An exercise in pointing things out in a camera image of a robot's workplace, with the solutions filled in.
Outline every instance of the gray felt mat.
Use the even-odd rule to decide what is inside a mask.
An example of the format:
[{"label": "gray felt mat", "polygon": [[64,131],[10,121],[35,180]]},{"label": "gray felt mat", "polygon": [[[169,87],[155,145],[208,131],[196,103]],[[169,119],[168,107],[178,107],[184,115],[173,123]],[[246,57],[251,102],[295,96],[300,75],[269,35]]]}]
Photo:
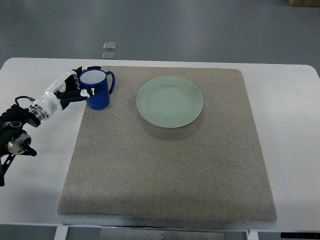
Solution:
[{"label": "gray felt mat", "polygon": [[[229,229],[269,225],[276,210],[242,73],[104,66],[110,105],[85,109],[58,213],[65,224]],[[149,80],[178,76],[202,93],[199,117],[161,128],[138,112]]]}]

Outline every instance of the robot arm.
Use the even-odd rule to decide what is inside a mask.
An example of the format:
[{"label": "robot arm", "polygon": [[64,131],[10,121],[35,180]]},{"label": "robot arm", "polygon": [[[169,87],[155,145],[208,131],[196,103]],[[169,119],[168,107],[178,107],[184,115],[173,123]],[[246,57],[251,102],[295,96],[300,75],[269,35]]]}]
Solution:
[{"label": "robot arm", "polygon": [[[64,110],[69,103],[88,99],[102,90],[80,89],[78,77],[87,69],[100,69],[100,66],[79,67],[61,75],[46,90],[45,94],[35,100],[32,97],[20,96],[15,104],[0,116],[0,187],[5,185],[4,176],[16,155],[36,156],[37,152],[30,147],[31,136],[23,130],[24,124],[37,128],[42,120],[48,120],[56,111]],[[28,98],[33,103],[30,108],[22,108],[18,99]],[[1,158],[7,155],[2,163]]]},{"label": "robot arm", "polygon": [[48,120],[56,111],[64,110],[70,102],[86,100],[101,91],[101,87],[94,91],[80,89],[78,77],[87,69],[101,69],[101,67],[81,66],[64,73],[45,90],[45,94],[41,98],[31,104],[30,112],[36,115],[40,121]]}]

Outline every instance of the blue mug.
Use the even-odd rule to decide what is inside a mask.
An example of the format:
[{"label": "blue mug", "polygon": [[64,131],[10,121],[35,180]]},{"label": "blue mug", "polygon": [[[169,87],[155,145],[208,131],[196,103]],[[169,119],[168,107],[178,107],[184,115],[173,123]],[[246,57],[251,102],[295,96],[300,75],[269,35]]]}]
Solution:
[{"label": "blue mug", "polygon": [[[108,75],[112,76],[112,84],[110,89],[108,87]],[[116,85],[116,78],[113,72],[105,72],[101,69],[88,69],[80,74],[79,82],[82,89],[103,87],[100,92],[86,100],[86,104],[89,108],[94,110],[102,110],[109,105],[110,95],[114,91]]]}]

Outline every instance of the light green plate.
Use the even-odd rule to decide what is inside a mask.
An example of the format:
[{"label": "light green plate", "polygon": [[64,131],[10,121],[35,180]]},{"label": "light green plate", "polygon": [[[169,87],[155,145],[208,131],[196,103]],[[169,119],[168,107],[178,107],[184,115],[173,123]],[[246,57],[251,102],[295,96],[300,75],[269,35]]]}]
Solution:
[{"label": "light green plate", "polygon": [[136,97],[142,117],[163,128],[179,128],[194,121],[204,101],[199,89],[177,76],[161,76],[148,81]]}]

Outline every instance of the white table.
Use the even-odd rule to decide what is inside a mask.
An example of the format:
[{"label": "white table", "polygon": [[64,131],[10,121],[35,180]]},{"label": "white table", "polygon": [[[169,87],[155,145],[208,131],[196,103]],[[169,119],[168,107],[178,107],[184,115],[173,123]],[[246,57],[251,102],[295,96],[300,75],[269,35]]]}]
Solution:
[{"label": "white table", "polygon": [[[11,58],[0,70],[0,113],[20,95],[36,99],[79,66],[233,68],[242,71],[277,212],[263,231],[320,232],[320,79],[307,65]],[[20,100],[28,107],[30,102]],[[0,224],[59,225],[57,209],[85,102],[38,128],[26,125],[36,157],[17,156],[0,187]]]}]

